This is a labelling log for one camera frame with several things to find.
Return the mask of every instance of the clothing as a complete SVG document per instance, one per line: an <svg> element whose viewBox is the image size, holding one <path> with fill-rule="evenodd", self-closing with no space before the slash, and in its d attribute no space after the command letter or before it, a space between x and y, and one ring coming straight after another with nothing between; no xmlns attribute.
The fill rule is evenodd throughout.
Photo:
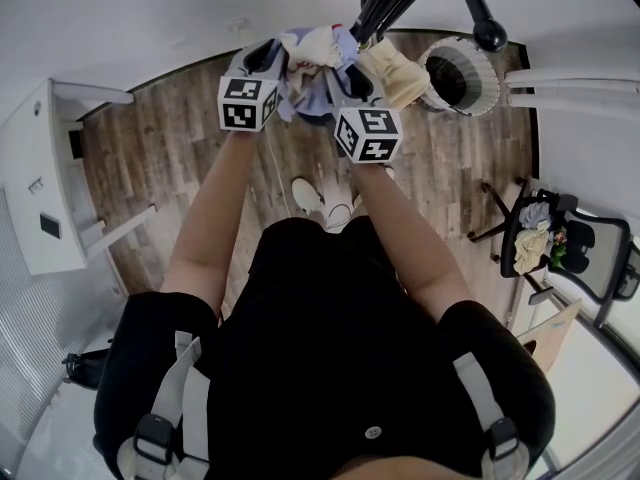
<svg viewBox="0 0 640 480"><path fill-rule="evenodd" d="M543 220L549 220L549 203L531 203L520 210L518 220L525 229L536 229Z"/></svg>
<svg viewBox="0 0 640 480"><path fill-rule="evenodd" d="M287 72L282 81L282 101L278 113L290 122L294 114L324 116L332 106L322 72L323 66L336 69L338 77L349 90L346 69L358 58L358 43L342 25L315 29L292 29L274 42L272 49L282 44L289 54Z"/></svg>
<svg viewBox="0 0 640 480"><path fill-rule="evenodd" d="M548 220L538 223L536 229L523 229L516 236L516 255L513 270L518 274L531 272L540 263L540 258L549 241Z"/></svg>
<svg viewBox="0 0 640 480"><path fill-rule="evenodd" d="M467 351L532 464L553 433L553 395L531 356L476 302L436 325L401 289L368 217L340 235L304 219L269 227L220 328L195 297L132 296L96 400L95 442L112 469L175 361L175 330L201 337L196 366L211 379L207 478L326 480L361 455L478 476L486 443L452 364ZM367 439L374 426L382 433Z"/></svg>
<svg viewBox="0 0 640 480"><path fill-rule="evenodd" d="M429 86L429 73L396 50L386 37L360 53L359 62L377 76L393 108L402 110Z"/></svg>

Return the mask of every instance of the wooden floor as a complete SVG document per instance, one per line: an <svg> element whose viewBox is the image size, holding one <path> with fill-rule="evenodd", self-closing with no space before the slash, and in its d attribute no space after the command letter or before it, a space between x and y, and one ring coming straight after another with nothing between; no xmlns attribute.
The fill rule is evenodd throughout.
<svg viewBox="0 0 640 480"><path fill-rule="evenodd" d="M417 60L434 41L430 33L389 37ZM515 46L492 62L502 77L520 69ZM130 293L157 289L180 224L226 135L216 107L218 81L230 57L216 58L167 75L134 92L131 105L109 105L85 120L82 137L89 187L107 230L154 203L158 214L111 247ZM431 113L418 104L402 112L405 140L393 162L396 181L454 251L477 299L505 319L515 283L500 277L491 261L491 241L471 244L470 230L488 228L497 208L480 180L505 192L517 176L528 176L531 139L528 112L506 106L481 117ZM338 158L329 132L296 118L275 115L262 132L255 156L223 310L235 304L247 279L261 232L289 216L303 216L291 181L304 176L330 210L351 205L349 165ZM339 206L329 224L348 211Z"/></svg>

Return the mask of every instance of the white sneaker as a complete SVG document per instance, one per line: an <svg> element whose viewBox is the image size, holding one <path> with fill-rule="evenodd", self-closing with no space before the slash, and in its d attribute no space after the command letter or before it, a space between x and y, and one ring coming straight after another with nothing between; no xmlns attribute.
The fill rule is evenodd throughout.
<svg viewBox="0 0 640 480"><path fill-rule="evenodd" d="M391 167L390 165L387 165L385 166L384 170L389 175L389 178L391 178L392 180L396 179L396 171L393 169L393 167ZM361 204L362 204L362 197L360 197L360 194L358 194L356 198L353 200L353 209L355 210Z"/></svg>
<svg viewBox="0 0 640 480"><path fill-rule="evenodd" d="M311 212L324 211L324 200L313 188L313 185L304 178L293 180L291 182L291 191L296 203L307 215Z"/></svg>

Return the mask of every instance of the chair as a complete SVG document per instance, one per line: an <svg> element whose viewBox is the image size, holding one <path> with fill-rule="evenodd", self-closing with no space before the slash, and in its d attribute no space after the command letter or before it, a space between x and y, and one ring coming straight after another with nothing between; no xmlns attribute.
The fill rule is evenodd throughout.
<svg viewBox="0 0 640 480"><path fill-rule="evenodd" d="M521 190L511 210L491 185L482 183L482 189L489 192L500 208L504 221L479 236L474 232L467 235L475 243L504 232L501 253L493 256L493 260L500 264L502 277L520 275L513 269L515 240L523 229L518 220L520 210L533 202L546 201L553 220L552 229L565 227L567 230L567 255L561 258L557 267L552 265L548 256L543 255L531 272L547 267L550 272L578 285L598 304L604 304L614 297L626 300L625 296L635 293L640 282L640 253L633 246L629 224L625 220L581 213L577 210L578 199L568 194L538 190L535 195L527 196L526 181L519 178L516 183Z"/></svg>

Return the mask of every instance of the black knob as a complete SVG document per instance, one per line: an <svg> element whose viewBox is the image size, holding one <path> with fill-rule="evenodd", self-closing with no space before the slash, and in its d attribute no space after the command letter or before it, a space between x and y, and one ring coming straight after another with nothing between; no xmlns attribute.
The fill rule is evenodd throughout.
<svg viewBox="0 0 640 480"><path fill-rule="evenodd" d="M507 31L493 18L476 22L473 39L485 52L498 53L507 44Z"/></svg>

